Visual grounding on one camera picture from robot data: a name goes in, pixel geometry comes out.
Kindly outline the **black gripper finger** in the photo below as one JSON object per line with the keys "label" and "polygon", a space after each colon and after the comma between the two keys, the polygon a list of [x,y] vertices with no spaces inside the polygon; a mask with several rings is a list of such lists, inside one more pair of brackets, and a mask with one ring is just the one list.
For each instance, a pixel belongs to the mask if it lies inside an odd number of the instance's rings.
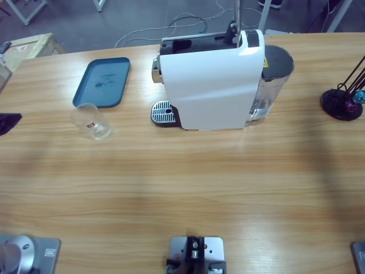
{"label": "black gripper finger", "polygon": [[8,133],[22,119],[20,113],[1,113],[0,114],[0,136]]}

